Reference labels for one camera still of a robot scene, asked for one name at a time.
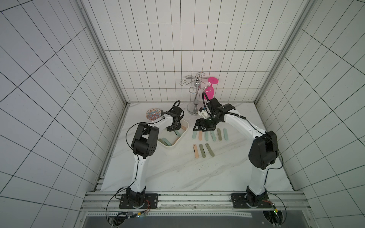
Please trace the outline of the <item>olive green folding fruit knife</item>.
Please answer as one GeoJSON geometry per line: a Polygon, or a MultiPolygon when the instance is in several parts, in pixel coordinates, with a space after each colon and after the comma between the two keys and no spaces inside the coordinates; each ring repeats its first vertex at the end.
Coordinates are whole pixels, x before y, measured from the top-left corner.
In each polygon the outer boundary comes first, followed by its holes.
{"type": "Polygon", "coordinates": [[[221,133],[221,129],[220,128],[217,129],[217,133],[218,133],[218,139],[219,139],[219,141],[222,141],[222,133],[221,133]]]}

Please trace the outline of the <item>mint knife bottom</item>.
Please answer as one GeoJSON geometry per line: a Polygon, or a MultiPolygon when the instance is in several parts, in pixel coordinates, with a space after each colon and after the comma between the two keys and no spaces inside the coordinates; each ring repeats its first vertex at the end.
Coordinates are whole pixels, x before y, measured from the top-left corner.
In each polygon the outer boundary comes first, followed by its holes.
{"type": "Polygon", "coordinates": [[[162,138],[162,140],[165,142],[167,146],[172,146],[172,144],[166,138],[162,138]]]}

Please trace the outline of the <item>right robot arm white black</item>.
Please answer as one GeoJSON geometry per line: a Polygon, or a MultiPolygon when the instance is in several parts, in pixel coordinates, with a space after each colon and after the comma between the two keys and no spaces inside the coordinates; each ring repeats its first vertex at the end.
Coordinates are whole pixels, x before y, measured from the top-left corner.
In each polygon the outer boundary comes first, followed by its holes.
{"type": "Polygon", "coordinates": [[[252,175],[247,186],[245,200],[254,208],[268,196],[266,180],[268,171],[279,157],[277,136],[273,131],[266,132],[242,116],[231,104],[220,104],[216,98],[209,99],[202,93],[203,108],[200,108],[193,131],[211,132],[217,124],[227,123],[241,133],[252,145],[248,158],[252,164],[252,175]]]}

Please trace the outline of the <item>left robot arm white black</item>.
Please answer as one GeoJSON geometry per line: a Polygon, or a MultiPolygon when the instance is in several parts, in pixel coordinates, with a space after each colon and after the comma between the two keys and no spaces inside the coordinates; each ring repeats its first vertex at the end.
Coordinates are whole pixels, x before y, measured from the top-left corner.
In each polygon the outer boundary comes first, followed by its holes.
{"type": "Polygon", "coordinates": [[[161,117],[154,123],[139,122],[130,144],[134,154],[135,166],[131,185],[126,189],[127,198],[137,205],[142,205],[145,199],[146,173],[150,157],[157,149],[159,133],[162,130],[174,132],[180,130],[184,111],[177,100],[167,112],[161,112],[161,117]]]}

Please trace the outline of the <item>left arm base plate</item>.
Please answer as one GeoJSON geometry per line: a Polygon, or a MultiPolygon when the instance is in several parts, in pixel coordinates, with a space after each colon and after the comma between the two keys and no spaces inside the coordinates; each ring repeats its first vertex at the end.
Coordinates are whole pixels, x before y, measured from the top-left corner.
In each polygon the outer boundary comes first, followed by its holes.
{"type": "Polygon", "coordinates": [[[156,209],[158,203],[157,193],[147,193],[142,196],[132,197],[123,194],[119,203],[120,209],[156,209]]]}

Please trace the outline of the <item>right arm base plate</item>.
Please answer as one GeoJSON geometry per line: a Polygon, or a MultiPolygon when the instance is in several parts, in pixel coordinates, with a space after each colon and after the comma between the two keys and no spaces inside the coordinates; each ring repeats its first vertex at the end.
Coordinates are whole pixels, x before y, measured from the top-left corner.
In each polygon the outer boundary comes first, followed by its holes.
{"type": "Polygon", "coordinates": [[[251,193],[233,193],[231,200],[235,209],[269,209],[272,207],[267,195],[256,196],[251,193]]]}

